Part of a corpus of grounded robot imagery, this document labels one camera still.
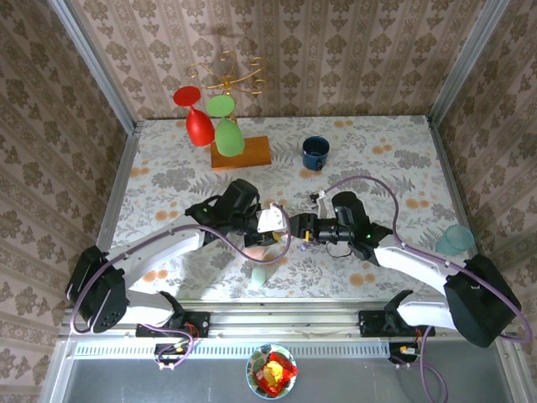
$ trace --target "gray surface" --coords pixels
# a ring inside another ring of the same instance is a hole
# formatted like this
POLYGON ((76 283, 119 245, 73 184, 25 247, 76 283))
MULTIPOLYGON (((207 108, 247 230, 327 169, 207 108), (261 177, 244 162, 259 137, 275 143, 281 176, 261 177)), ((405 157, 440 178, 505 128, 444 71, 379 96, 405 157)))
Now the gray surface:
MULTIPOLYGON (((510 402, 496 349, 465 342, 430 343, 427 363, 444 376, 452 402, 510 402)), ((293 390, 282 401, 425 402, 419 369, 396 370, 387 360, 302 359, 293 390)), ((78 360, 65 402, 261 402, 248 388, 243 360, 192 359, 175 371, 150 360, 78 360)), ((431 380, 433 396, 440 387, 431 380)))

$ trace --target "red item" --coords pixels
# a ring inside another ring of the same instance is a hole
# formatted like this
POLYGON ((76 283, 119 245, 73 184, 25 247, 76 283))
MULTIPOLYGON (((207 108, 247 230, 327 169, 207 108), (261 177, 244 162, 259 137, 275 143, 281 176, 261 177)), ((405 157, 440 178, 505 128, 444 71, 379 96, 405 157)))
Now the red item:
POLYGON ((270 361, 276 361, 278 364, 284 367, 283 376, 279 380, 278 384, 271 386, 265 379, 263 375, 263 370, 267 363, 265 363, 264 366, 256 373, 256 379, 258 380, 258 384, 259 386, 261 386, 261 389, 263 389, 272 397, 277 397, 279 395, 279 392, 281 392, 282 389, 285 387, 285 384, 292 378, 294 378, 299 373, 299 370, 290 361, 288 361, 286 357, 279 353, 272 352, 269 358, 269 362, 270 361))
POLYGON ((215 128, 209 117, 195 109, 194 104, 201 98, 201 92, 195 86, 183 86, 174 94, 174 102, 180 107, 189 107, 186 116, 186 131, 193 145, 204 146, 215 140, 215 128))

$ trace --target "wine glass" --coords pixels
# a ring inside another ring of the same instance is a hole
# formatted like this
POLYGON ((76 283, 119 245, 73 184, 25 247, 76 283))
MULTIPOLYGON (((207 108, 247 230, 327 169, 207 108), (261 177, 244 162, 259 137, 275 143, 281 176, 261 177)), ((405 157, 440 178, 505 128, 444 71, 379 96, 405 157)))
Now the wine glass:
POLYGON ((209 117, 202 111, 194 108, 194 104, 201 98, 201 92, 195 86, 183 86, 174 94, 174 102, 180 107, 189 107, 186 116, 186 131, 193 145, 204 146, 215 139, 215 128, 209 117))
POLYGON ((226 116, 233 112, 235 101, 228 95, 217 95, 207 103, 207 113, 222 118, 216 126, 216 149, 224 157, 234 157, 244 151, 245 142, 241 129, 226 116))

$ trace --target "bowl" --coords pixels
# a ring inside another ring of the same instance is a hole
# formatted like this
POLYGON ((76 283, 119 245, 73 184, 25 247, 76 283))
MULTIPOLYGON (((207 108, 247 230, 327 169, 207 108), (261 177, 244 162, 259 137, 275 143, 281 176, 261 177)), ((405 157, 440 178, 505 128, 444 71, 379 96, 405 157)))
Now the bowl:
POLYGON ((263 346, 255 349, 252 356, 246 363, 246 381, 248 382, 248 386, 250 386, 250 389, 253 393, 266 400, 281 399, 282 397, 286 396, 291 391, 291 389, 293 389, 293 386, 295 386, 296 382, 295 376, 289 382, 287 382, 284 388, 279 392, 279 395, 277 395, 276 397, 272 397, 263 389, 261 389, 261 386, 259 386, 255 374, 263 367, 266 362, 270 360, 270 354, 272 352, 282 354, 294 366, 296 366, 296 361, 293 358, 293 355, 289 352, 289 350, 278 344, 264 344, 263 346))

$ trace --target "yellow item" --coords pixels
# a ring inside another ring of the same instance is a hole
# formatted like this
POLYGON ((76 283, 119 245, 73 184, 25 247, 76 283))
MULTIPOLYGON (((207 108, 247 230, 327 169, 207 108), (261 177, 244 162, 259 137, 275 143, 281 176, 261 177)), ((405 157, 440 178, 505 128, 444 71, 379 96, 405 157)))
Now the yellow item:
POLYGON ((284 367, 277 361, 269 361, 263 368, 263 377, 267 380, 268 386, 276 386, 284 376, 284 367))

